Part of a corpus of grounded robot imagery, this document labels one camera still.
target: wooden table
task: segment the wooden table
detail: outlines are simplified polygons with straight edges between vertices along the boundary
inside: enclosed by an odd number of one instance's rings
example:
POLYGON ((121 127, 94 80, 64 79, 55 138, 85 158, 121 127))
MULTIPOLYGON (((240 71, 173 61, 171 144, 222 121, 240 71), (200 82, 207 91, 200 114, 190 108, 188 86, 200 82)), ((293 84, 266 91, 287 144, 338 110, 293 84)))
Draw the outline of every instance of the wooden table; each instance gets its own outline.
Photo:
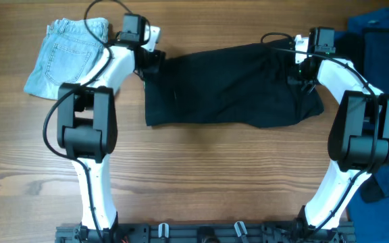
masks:
MULTIPOLYGON (((74 168, 49 152, 41 136, 54 102, 23 93, 46 25, 81 19, 88 1, 58 2, 0 0, 0 242, 52 242, 56 226, 81 219, 74 168)), ((158 49, 177 56, 256 43, 266 32, 344 30, 348 17, 389 1, 132 0, 127 5, 162 28, 158 49)), ((90 16, 103 16, 119 30, 123 13, 113 3, 101 3, 90 16)), ((120 222, 292 219, 314 195, 329 163, 327 138, 337 104, 326 89, 318 91, 325 112, 295 126, 150 128, 142 83, 131 77, 116 100, 119 134, 111 159, 120 222)), ((55 117, 49 135, 57 146, 55 117)))

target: cable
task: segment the cable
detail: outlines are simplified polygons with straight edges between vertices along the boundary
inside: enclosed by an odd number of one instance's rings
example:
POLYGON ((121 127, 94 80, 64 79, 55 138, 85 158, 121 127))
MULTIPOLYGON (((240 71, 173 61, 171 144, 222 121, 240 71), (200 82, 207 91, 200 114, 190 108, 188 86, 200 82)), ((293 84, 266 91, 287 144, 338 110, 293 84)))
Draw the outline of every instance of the cable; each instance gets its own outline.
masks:
POLYGON ((262 37, 261 37, 261 43, 264 43, 263 42, 263 39, 265 39, 265 37, 267 36, 285 36, 286 38, 289 39, 289 41, 295 45, 295 40, 289 35, 289 34, 286 34, 286 33, 281 33, 281 32, 270 32, 270 33, 267 33, 267 34, 264 34, 262 37))
MULTIPOLYGON (((263 39, 266 36, 273 35, 273 34, 281 34, 281 33, 268 33, 268 34, 265 34, 265 35, 262 36, 261 43, 263 43, 263 39)), ((365 173, 365 172, 368 172, 368 173, 372 172, 373 166, 375 164, 374 163, 375 162, 374 159, 375 159, 376 145, 378 143, 379 103, 378 103, 378 98, 376 97, 374 91, 372 91, 372 89, 370 88, 369 84, 364 80, 364 78, 357 71, 355 71, 353 68, 349 67, 348 64, 344 64, 341 61, 337 61, 337 60, 335 60, 335 59, 333 59, 331 57, 326 57, 326 56, 319 55, 319 54, 316 54, 316 53, 308 53, 308 52, 304 52, 304 51, 294 51, 294 50, 290 50, 290 49, 281 49, 281 48, 275 48, 275 47, 269 47, 269 48, 273 49, 273 50, 277 50, 277 51, 296 53, 296 54, 303 54, 303 55, 307 55, 307 56, 312 55, 314 57, 322 58, 322 59, 325 59, 325 60, 328 60, 328 61, 332 61, 332 62, 334 62, 334 63, 336 63, 338 65, 341 65, 342 67, 346 68, 347 70, 352 72, 354 75, 356 75, 356 77, 358 77, 359 81, 362 83, 364 88, 367 91, 369 91, 369 93, 370 93, 370 95, 372 97, 372 102, 373 102, 373 106, 374 106, 375 129, 374 129, 374 132, 373 132, 373 142, 371 143, 371 152, 370 152, 369 164, 368 164, 367 168, 363 169, 360 172, 358 172, 357 174, 355 174, 355 176, 351 179, 348 187, 346 188, 346 191, 342 195, 342 198, 340 199, 340 201, 338 202, 338 204, 336 205, 334 210, 331 211, 330 215, 328 215, 328 217, 320 225, 318 225, 312 232, 310 232, 309 234, 307 234, 304 237, 304 240, 306 240, 307 238, 309 238, 313 234, 316 234, 326 223, 328 223, 328 221, 330 219, 332 219, 336 215, 337 211, 342 206, 344 200, 348 196, 349 192, 351 191, 352 186, 354 185, 354 183, 358 179, 358 177, 360 175, 362 175, 363 173, 365 173)))
MULTIPOLYGON (((88 27, 88 24, 86 23, 86 19, 88 17, 88 12, 90 11, 90 9, 98 2, 101 2, 102 0, 96 0, 96 1, 93 1, 87 8, 86 8, 86 11, 85 11, 85 14, 84 14, 84 25, 85 25, 85 28, 86 30, 89 32, 89 34, 96 40, 98 41, 99 43, 101 43, 106 49, 107 51, 109 52, 109 58, 107 59, 105 65, 103 65, 103 67, 86 83, 70 90, 69 92, 67 92, 64 96, 62 96, 60 99, 57 100, 57 102, 55 104, 53 104, 53 106, 51 107, 51 109, 49 110, 46 118, 45 118, 45 122, 43 124, 43 140, 46 144, 46 147, 52 152, 54 153, 55 155, 59 156, 59 157, 62 157, 64 159, 69 159, 69 160, 72 160, 72 161, 75 161, 77 162, 78 164, 80 164, 85 172, 85 176, 86 176, 86 185, 88 187, 88 200, 89 200, 89 205, 90 205, 90 210, 91 210, 91 216, 93 218, 93 221, 94 221, 94 226, 95 226, 95 229, 97 231, 97 235, 100 239, 101 242, 105 242, 104 239, 103 239, 103 236, 101 235, 101 232, 100 232, 100 228, 99 228, 99 224, 98 224, 98 221, 97 221, 97 216, 95 215, 95 207, 94 207, 94 200, 93 200, 93 194, 92 194, 92 187, 91 187, 91 180, 90 180, 90 174, 89 174, 89 171, 90 169, 84 164, 82 163, 80 160, 78 159, 73 159, 73 158, 70 158, 68 157, 67 155, 65 154, 62 154, 62 153, 59 153, 58 151, 56 151, 49 143, 49 140, 47 138, 47 127, 49 125, 49 120, 51 119, 51 116, 52 114, 55 112, 55 110, 58 108, 58 106, 64 101, 66 100, 70 95, 74 94, 75 92, 83 89, 84 87, 88 86, 89 84, 92 84, 93 82, 96 81, 96 79, 104 72, 104 70, 107 68, 107 66, 111 63, 111 60, 113 59, 113 56, 112 56, 112 52, 111 52, 111 49, 109 48, 109 45, 104 43, 102 40, 99 39, 99 37, 97 37, 92 31, 91 29, 88 27)), ((129 13, 132 13, 123 3, 121 3, 120 1, 118 0, 112 0, 116 3, 119 3, 126 11, 128 11, 129 13)))

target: jeans pocket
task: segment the jeans pocket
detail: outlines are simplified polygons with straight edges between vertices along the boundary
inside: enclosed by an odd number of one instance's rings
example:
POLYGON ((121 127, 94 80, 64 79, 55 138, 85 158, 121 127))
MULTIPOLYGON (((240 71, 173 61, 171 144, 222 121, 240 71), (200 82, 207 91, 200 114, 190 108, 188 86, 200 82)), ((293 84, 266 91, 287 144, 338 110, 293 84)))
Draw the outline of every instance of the jeans pocket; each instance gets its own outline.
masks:
POLYGON ((46 77, 52 83, 75 83, 91 56, 90 51, 77 51, 61 44, 54 44, 47 62, 46 77))

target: folded jeans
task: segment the folded jeans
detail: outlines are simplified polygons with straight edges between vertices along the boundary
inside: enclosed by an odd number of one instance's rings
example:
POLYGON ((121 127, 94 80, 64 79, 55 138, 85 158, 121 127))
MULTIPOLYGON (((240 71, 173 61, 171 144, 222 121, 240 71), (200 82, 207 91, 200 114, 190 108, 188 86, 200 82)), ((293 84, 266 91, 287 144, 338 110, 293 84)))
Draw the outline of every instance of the folded jeans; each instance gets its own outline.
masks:
MULTIPOLYGON (((104 43, 109 22, 104 18, 87 20, 88 27, 104 43)), ((84 21, 56 20, 47 26, 34 70, 24 92, 46 99, 57 99, 59 86, 76 83, 87 75, 103 54, 103 45, 85 28, 84 21)))

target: wood grain surface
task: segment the wood grain surface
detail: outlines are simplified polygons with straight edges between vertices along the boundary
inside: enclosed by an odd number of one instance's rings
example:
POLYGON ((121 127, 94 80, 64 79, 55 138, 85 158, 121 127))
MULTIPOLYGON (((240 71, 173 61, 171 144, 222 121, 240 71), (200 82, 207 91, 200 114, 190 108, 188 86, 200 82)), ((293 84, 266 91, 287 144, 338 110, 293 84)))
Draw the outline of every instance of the wood grain surface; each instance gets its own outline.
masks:
MULTIPOLYGON (((49 152, 41 136, 54 101, 23 92, 47 24, 82 18, 87 0, 0 0, 0 242, 52 242, 55 227, 78 223, 81 200, 69 161, 49 152)), ((163 36, 158 49, 174 57, 256 43, 266 32, 308 34, 311 27, 346 28, 347 18, 389 1, 161 1, 128 6, 163 36)), ((101 3, 121 28, 123 11, 101 3)), ((318 91, 325 112, 285 128, 244 124, 145 125, 142 83, 131 77, 116 99, 118 144, 111 184, 120 222, 206 222, 292 219, 328 168, 327 138, 337 104, 318 91)), ((57 146, 55 117, 49 136, 57 146)))

